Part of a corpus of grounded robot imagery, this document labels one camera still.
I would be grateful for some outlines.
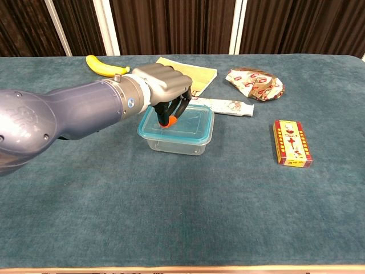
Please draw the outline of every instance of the yellow banana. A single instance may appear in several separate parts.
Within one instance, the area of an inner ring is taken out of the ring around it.
[[[129,72],[129,67],[117,67],[107,65],[98,60],[94,55],[86,56],[86,63],[91,70],[101,76],[113,77],[115,74],[126,74]]]

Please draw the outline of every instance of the plastic food container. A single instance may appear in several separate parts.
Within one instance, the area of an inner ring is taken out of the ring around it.
[[[151,149],[188,155],[201,155],[212,139],[214,112],[206,106],[188,105],[176,124],[162,128],[152,107],[146,110],[138,134]]]

